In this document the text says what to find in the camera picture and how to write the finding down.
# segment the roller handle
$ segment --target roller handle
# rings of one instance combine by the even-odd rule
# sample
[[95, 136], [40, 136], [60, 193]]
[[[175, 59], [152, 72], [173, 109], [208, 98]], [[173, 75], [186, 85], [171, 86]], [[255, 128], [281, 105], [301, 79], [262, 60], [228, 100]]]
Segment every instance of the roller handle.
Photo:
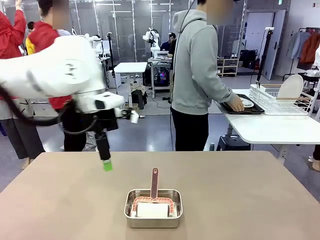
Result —
[[152, 200], [156, 200], [158, 197], [158, 168], [152, 169], [152, 179], [151, 179], [151, 193], [150, 197]]

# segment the white wire dish rack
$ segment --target white wire dish rack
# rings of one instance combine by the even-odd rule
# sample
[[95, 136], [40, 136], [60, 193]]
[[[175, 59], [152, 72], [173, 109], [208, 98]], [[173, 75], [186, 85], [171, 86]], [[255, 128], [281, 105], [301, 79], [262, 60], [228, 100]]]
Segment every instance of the white wire dish rack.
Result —
[[308, 115], [314, 97], [302, 92], [298, 98], [278, 97], [281, 84], [250, 85], [249, 98], [258, 104], [266, 115]]

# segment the beige table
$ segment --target beige table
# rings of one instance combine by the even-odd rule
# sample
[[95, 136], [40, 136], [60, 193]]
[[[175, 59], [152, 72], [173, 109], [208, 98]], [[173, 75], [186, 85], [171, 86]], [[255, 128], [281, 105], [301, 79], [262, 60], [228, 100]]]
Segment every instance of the beige table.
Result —
[[[0, 240], [318, 240], [319, 203], [268, 152], [41, 154], [0, 193]], [[176, 229], [131, 229], [128, 191], [181, 192]]]

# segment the black stool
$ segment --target black stool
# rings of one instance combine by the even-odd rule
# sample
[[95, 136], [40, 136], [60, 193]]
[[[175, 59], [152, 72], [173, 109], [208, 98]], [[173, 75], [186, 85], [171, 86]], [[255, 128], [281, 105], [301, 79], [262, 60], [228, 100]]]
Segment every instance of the black stool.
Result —
[[242, 138], [237, 135], [222, 135], [219, 138], [218, 146], [216, 151], [250, 151], [251, 144], [242, 140]]

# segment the black hair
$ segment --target black hair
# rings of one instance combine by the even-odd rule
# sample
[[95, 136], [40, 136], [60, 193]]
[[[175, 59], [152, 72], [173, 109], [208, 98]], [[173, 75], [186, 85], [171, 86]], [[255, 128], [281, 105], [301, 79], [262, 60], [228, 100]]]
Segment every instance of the black hair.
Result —
[[176, 34], [175, 34], [174, 32], [171, 32], [171, 33], [169, 34], [169, 38], [171, 38], [171, 37], [173, 37], [173, 38], [175, 39], [177, 36], [176, 36]]
[[197, 0], [198, 1], [198, 5], [204, 5], [206, 4], [207, 0]]
[[38, 4], [41, 9], [42, 17], [46, 17], [49, 10], [53, 7], [53, 0], [38, 0]]
[[35, 25], [35, 22], [33, 22], [33, 21], [28, 22], [28, 29], [33, 30], [34, 25]]

